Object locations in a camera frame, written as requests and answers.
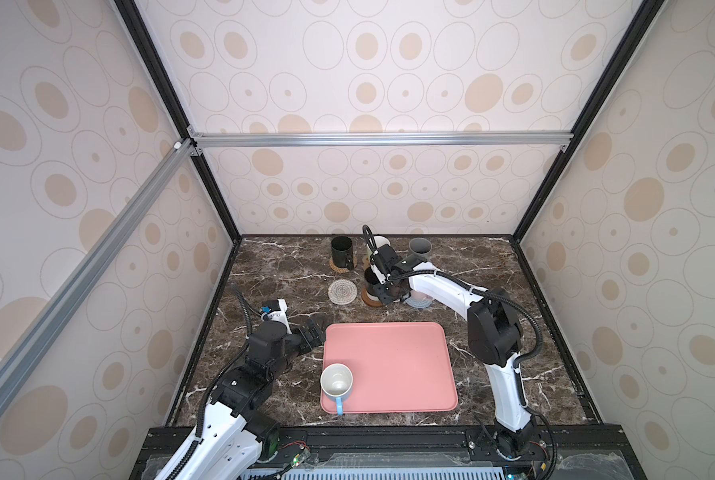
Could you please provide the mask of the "small brown wooden coaster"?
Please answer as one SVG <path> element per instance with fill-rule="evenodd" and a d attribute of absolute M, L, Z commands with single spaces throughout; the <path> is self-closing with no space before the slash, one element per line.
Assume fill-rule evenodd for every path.
<path fill-rule="evenodd" d="M 371 294 L 369 294 L 369 292 L 367 291 L 367 288 L 363 288 L 363 290 L 361 290 L 361 300 L 363 300 L 363 303 L 370 308 L 383 307 L 383 302 L 371 296 Z"/>

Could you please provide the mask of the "black mug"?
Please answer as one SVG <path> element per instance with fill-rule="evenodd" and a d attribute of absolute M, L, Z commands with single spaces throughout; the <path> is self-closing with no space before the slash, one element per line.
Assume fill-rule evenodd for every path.
<path fill-rule="evenodd" d="M 365 269 L 365 275 L 363 275 L 363 277 L 365 278 L 365 290 L 367 290 L 367 295 L 373 299 L 379 298 L 377 295 L 377 286 L 379 286 L 381 282 L 379 282 L 379 278 L 377 278 L 375 272 L 369 267 Z"/>
<path fill-rule="evenodd" d="M 330 258 L 333 258 L 338 263 L 345 262 L 347 258 L 354 263 L 353 242 L 348 236 L 335 236 L 330 242 Z"/>

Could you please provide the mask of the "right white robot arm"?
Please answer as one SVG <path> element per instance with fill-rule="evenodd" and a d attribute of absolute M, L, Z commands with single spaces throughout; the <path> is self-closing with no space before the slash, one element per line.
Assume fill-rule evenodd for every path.
<path fill-rule="evenodd" d="M 508 460 L 527 451 L 537 436 L 539 414 L 529 407 L 521 364 L 543 349 L 543 334 L 535 318 L 502 289 L 487 290 L 445 273 L 429 262 L 413 269 L 403 261 L 393 267 L 373 265 L 375 287 L 384 304 L 401 301 L 416 291 L 451 308 L 467 322 L 467 345 L 485 364 L 495 400 L 491 436 L 497 451 Z"/>

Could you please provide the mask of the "green mug white inside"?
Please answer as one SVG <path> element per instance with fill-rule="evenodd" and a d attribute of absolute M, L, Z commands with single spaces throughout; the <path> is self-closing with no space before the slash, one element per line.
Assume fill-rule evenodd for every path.
<path fill-rule="evenodd" d="M 377 246 L 377 248 L 379 248 L 381 246 L 391 245 L 391 240 L 389 240 L 389 238 L 386 238 L 385 236 L 375 235 L 373 236 L 373 243 L 375 244 L 375 246 Z M 369 254 L 373 254 L 375 250 L 371 248 L 370 245 L 367 245 L 367 252 L 369 252 Z"/>

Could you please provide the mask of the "woven rattan coaster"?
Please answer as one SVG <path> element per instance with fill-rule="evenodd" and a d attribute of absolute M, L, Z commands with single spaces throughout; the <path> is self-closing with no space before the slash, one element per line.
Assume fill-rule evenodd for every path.
<path fill-rule="evenodd" d="M 329 267 L 336 273 L 338 274 L 347 274 L 347 272 L 351 272 L 354 268 L 355 265 L 353 261 L 349 258 L 345 260 L 345 262 L 340 262 L 338 263 L 336 260 L 333 258 L 329 259 Z"/>

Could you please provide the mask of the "grey mug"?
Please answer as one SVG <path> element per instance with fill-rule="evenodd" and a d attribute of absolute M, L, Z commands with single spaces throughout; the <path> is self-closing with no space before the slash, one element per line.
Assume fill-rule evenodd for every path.
<path fill-rule="evenodd" d="M 424 262 L 429 261 L 431 250 L 433 250 L 433 244 L 427 238 L 417 237 L 409 240 L 409 252 L 415 254 Z"/>

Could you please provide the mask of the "blue mug white inside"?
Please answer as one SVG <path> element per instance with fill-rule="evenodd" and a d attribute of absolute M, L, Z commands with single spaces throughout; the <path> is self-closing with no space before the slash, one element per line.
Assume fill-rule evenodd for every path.
<path fill-rule="evenodd" d="M 341 363 L 333 363 L 324 368 L 320 376 L 320 389 L 335 404 L 338 416 L 344 413 L 344 404 L 353 388 L 354 377 L 350 368 Z"/>

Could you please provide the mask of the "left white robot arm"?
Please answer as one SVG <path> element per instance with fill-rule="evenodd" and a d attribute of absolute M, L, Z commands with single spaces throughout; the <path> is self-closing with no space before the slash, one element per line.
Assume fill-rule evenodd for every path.
<path fill-rule="evenodd" d="M 320 318 L 303 326 L 262 322 L 211 381 L 193 430 L 157 477 L 237 479 L 257 461 L 275 456 L 277 422 L 259 409 L 293 360 L 323 346 L 325 339 Z"/>

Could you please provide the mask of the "white grey round coaster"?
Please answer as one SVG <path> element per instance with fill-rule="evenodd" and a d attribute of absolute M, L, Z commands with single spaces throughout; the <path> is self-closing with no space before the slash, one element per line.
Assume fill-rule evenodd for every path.
<path fill-rule="evenodd" d="M 350 280 L 335 280 L 328 286 L 327 296 L 335 305 L 348 305 L 357 298 L 357 287 Z"/>

